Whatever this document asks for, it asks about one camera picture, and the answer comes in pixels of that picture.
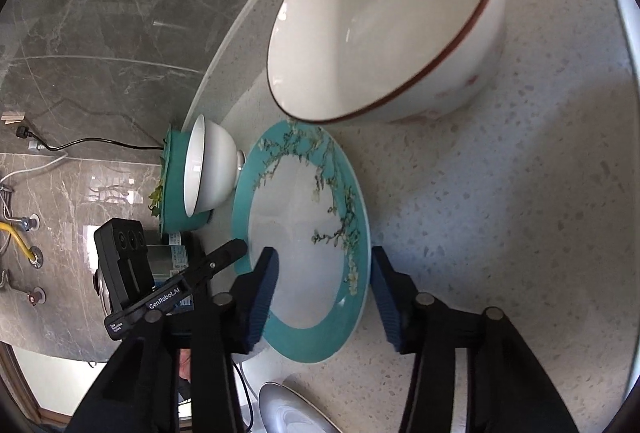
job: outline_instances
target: printed label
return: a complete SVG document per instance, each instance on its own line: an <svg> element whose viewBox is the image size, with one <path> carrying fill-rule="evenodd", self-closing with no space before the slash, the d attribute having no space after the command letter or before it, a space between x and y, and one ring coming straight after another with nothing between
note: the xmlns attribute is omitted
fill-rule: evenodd
<svg viewBox="0 0 640 433"><path fill-rule="evenodd" d="M189 266L187 248L184 245L172 245L171 261L172 264L174 264L174 269L177 269L178 271L186 269Z"/></svg>
<svg viewBox="0 0 640 433"><path fill-rule="evenodd" d="M167 300L170 300L172 297L174 297L175 295L180 294L180 289L179 288L174 288L171 292L168 292L167 294L165 294L164 296L159 297L156 301L154 301L153 303L149 303L148 306L150 309L154 309L156 308L159 304L164 303Z"/></svg>
<svg viewBox="0 0 640 433"><path fill-rule="evenodd" d="M182 245L182 237L180 233L169 233L169 245Z"/></svg>

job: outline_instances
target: green plant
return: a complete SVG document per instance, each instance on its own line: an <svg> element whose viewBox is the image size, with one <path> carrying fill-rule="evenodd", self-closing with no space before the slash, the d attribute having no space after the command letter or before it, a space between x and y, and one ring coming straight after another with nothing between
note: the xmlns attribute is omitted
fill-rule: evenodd
<svg viewBox="0 0 640 433"><path fill-rule="evenodd" d="M149 200L151 200L151 204L148 205L149 210L151 211L151 216L159 217L160 216L160 206L162 204L162 179L164 178L164 158L160 157L161 164L161 172L160 172L160 180L158 181L158 185L156 189L154 189L153 193L149 195Z"/></svg>

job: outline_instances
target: black cable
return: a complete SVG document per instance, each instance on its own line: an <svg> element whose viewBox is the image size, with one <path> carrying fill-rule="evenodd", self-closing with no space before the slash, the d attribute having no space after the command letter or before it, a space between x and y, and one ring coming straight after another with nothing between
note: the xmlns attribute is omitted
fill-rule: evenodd
<svg viewBox="0 0 640 433"><path fill-rule="evenodd" d="M244 377L242 376L240 368L238 368L238 365L236 365L236 363L234 363L234 368L238 373L238 377L240 377L240 380L242 381L242 386L244 387L244 395L246 396L246 403L249 405L249 425L246 427L246 431L247 433L249 433L251 431L251 428L254 427L254 407L251 405L251 398L249 397L249 390L246 389L246 382L244 381Z"/></svg>
<svg viewBox="0 0 640 433"><path fill-rule="evenodd" d="M113 144L114 146L122 146L123 148L130 148L132 150L164 150L163 146L136 146L134 144L126 144L125 142L120 142L119 140L111 140L111 139L103 139L102 137L85 137L84 139L74 140L72 142L67 142L62 146L49 146L45 142L42 137L34 134L29 128L25 126L19 126L17 131L15 132L16 136L21 137L22 139L26 139L27 137L33 137L33 139L37 140L41 145L43 145L50 152L59 152L60 150L64 150L65 148L69 148L70 146L75 146L76 144L80 144L81 142L105 142L107 144Z"/></svg>

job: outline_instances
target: marble wall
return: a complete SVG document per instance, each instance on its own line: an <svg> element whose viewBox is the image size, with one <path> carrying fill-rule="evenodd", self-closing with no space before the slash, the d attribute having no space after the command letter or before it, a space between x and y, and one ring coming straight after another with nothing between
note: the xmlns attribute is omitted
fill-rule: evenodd
<svg viewBox="0 0 640 433"><path fill-rule="evenodd" d="M247 0L8 0L0 12L0 108L24 110L52 143L161 142ZM26 143L0 128L0 152ZM156 162L100 144L71 155Z"/></svg>
<svg viewBox="0 0 640 433"><path fill-rule="evenodd" d="M0 154L0 173L46 164L50 157ZM38 230L23 233L44 254L41 269L31 267L12 240L0 256L15 286L44 289L47 301L32 307L24 294L0 288L0 341L33 352L85 361L105 361L118 346L104 329L94 291L97 255L95 226L118 217L156 229L146 199L158 182L159 166L98 160L63 160L50 169L16 175L14 216L36 213ZM6 238L0 233L0 245Z"/></svg>

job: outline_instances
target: blue gripper pad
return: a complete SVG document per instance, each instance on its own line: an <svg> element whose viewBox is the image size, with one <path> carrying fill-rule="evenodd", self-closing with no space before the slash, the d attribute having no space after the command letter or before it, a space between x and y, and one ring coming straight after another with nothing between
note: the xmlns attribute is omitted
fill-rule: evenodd
<svg viewBox="0 0 640 433"><path fill-rule="evenodd" d="M394 270L384 249L379 246L371 250L371 289L385 328L386 340L396 352L409 353L410 338L407 335L418 290L409 276Z"/></svg>
<svg viewBox="0 0 640 433"><path fill-rule="evenodd" d="M278 253L272 247L265 247L254 270L239 276L231 288L241 314L240 340L247 353L262 337L279 272Z"/></svg>

